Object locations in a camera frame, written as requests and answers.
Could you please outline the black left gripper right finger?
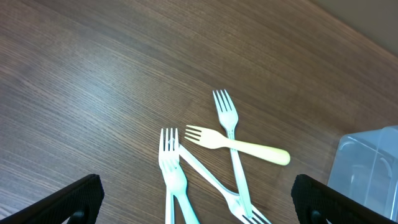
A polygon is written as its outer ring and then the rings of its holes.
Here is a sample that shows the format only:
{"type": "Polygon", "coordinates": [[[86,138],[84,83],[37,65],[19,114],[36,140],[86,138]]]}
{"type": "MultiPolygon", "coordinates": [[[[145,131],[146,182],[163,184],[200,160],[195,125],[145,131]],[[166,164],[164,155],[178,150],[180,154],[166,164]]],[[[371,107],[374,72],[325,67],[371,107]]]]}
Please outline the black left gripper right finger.
{"type": "Polygon", "coordinates": [[[296,176],[291,197],[301,224],[394,224],[306,174],[296,176]]]}

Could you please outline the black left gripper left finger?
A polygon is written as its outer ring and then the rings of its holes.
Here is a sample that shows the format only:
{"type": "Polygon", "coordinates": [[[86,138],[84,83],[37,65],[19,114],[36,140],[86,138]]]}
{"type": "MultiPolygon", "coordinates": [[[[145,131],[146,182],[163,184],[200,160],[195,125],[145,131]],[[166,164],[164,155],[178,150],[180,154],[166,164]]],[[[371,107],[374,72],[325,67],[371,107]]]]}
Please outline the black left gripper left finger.
{"type": "Polygon", "coordinates": [[[98,174],[89,174],[31,206],[1,220],[14,223],[93,224],[98,217],[104,190],[98,174]]]}

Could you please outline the cream plastic fork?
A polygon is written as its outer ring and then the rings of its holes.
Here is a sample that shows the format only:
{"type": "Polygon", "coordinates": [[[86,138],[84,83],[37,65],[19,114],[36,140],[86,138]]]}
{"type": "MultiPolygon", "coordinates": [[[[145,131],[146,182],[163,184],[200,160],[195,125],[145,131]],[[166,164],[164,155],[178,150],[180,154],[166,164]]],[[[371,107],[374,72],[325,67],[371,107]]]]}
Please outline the cream plastic fork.
{"type": "Polygon", "coordinates": [[[221,182],[183,145],[178,142],[179,149],[177,152],[187,161],[204,179],[206,179],[213,187],[215,187],[224,197],[230,212],[241,222],[248,223],[268,223],[271,222],[254,206],[252,208],[252,217],[248,218],[244,212],[239,194],[228,190],[221,182]]]}

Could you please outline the light blue plastic fork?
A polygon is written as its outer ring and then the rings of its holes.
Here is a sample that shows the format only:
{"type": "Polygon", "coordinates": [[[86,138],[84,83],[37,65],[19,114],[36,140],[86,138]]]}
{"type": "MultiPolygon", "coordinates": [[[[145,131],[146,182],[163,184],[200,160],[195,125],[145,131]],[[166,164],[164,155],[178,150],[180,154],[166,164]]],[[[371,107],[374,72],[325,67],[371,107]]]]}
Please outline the light blue plastic fork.
{"type": "Polygon", "coordinates": [[[172,169],[172,194],[177,198],[186,224],[199,223],[198,218],[187,196],[187,178],[179,164],[179,154],[169,151],[172,169]]]}

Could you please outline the white plastic fork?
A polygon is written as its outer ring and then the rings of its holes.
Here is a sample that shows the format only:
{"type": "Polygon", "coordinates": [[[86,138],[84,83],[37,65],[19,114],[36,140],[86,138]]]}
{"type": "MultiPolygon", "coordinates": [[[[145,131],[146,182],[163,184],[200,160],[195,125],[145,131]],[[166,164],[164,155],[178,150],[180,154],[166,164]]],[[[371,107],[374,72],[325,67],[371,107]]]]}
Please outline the white plastic fork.
{"type": "Polygon", "coordinates": [[[175,223],[174,195],[172,194],[172,169],[170,163],[169,129],[162,128],[159,141],[159,167],[162,171],[164,182],[166,184],[165,196],[165,224],[175,223]]]}

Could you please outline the white fork long handle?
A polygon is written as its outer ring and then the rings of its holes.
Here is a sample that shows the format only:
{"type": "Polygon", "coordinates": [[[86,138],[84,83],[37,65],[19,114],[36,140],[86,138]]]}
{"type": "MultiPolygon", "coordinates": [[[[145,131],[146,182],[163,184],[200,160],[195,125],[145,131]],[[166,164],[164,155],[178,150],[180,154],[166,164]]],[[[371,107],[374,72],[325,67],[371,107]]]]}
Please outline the white fork long handle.
{"type": "MultiPolygon", "coordinates": [[[[215,101],[219,122],[226,131],[228,139],[235,139],[234,132],[239,118],[231,97],[226,90],[213,90],[213,98],[215,101]]],[[[238,187],[238,192],[243,204],[244,212],[248,218],[252,218],[251,199],[243,166],[240,161],[238,151],[231,148],[230,152],[236,185],[238,187]]]]}

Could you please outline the yellow plastic fork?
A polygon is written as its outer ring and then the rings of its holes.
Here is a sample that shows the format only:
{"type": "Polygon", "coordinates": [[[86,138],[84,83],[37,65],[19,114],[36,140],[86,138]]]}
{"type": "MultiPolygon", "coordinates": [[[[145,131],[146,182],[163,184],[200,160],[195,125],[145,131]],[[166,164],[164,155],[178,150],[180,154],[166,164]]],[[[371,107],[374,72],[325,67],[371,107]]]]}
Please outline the yellow plastic fork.
{"type": "Polygon", "coordinates": [[[229,139],[213,129],[186,125],[184,138],[208,149],[228,147],[281,166],[290,162],[290,154],[283,149],[229,139]]]}

